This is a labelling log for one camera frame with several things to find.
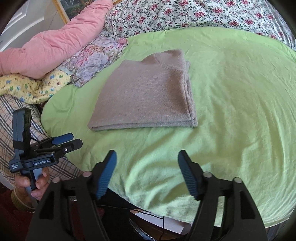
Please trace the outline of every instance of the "black cable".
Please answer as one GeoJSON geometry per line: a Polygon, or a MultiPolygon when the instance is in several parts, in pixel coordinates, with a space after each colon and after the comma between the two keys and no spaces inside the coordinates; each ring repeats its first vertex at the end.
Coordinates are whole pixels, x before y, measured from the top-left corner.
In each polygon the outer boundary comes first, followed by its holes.
{"type": "Polygon", "coordinates": [[[159,218],[159,219],[162,219],[163,220],[163,232],[159,238],[159,241],[161,241],[161,238],[163,237],[163,235],[165,234],[165,217],[163,216],[162,218],[158,217],[158,216],[155,216],[153,214],[150,214],[150,213],[145,213],[143,211],[139,211],[137,209],[130,209],[130,208],[126,208],[126,207],[113,207],[113,206],[108,206],[108,205],[99,205],[99,207],[111,207],[111,208],[116,208],[116,209],[127,209],[127,210],[133,210],[133,211],[137,211],[137,212],[140,212],[140,213],[143,213],[143,214],[147,214],[147,215],[150,215],[150,216],[153,216],[153,217],[156,217],[156,218],[159,218]]]}
{"type": "Polygon", "coordinates": [[[31,137],[32,140],[36,141],[37,143],[40,143],[39,140],[35,139],[34,137],[31,137]]]}

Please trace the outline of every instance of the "folded sweater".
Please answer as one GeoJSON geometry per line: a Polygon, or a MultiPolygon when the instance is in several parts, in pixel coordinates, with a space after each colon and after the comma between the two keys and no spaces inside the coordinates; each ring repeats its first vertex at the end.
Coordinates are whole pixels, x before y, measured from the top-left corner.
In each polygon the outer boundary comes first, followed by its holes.
{"type": "Polygon", "coordinates": [[[22,48],[0,52],[0,76],[42,78],[99,35],[112,7],[111,0],[96,0],[61,29],[41,32],[22,48]]]}
{"type": "Polygon", "coordinates": [[[196,127],[188,68],[182,50],[124,60],[103,87],[88,127],[196,127]]]}

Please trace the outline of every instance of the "green bed sheet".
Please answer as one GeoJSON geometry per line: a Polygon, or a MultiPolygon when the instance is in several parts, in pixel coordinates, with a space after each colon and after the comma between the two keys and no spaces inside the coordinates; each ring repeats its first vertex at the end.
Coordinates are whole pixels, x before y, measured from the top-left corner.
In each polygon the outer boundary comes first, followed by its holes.
{"type": "MultiPolygon", "coordinates": [[[[215,27],[152,32],[128,41],[114,64],[82,88],[62,88],[45,105],[41,121],[49,135],[72,132],[83,141],[68,158],[86,171],[115,150],[111,190],[145,210],[192,222],[199,203],[177,163],[185,149],[204,171],[241,177],[266,227],[288,219],[296,205],[296,52],[272,38],[215,27]],[[87,128],[102,87],[124,59],[140,61],[170,49],[182,49],[190,61],[197,128],[87,128]]],[[[216,225],[222,211],[220,200],[216,225]]]]}

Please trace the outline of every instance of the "beige sweater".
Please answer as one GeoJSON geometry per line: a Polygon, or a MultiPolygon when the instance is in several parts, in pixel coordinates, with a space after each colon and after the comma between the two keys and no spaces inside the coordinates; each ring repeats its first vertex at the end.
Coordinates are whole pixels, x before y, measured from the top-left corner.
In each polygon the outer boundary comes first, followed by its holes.
{"type": "Polygon", "coordinates": [[[196,127],[188,69],[182,50],[124,60],[103,87],[88,127],[196,127]]]}

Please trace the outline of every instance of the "yellow cartoon print blanket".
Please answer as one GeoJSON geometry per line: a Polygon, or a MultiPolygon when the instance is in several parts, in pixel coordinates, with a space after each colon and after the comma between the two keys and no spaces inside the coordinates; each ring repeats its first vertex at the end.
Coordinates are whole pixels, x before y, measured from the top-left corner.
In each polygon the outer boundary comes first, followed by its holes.
{"type": "Polygon", "coordinates": [[[27,104],[39,104],[70,82],[70,75],[59,70],[49,72],[42,80],[9,74],[0,77],[0,96],[8,94],[27,104]]]}

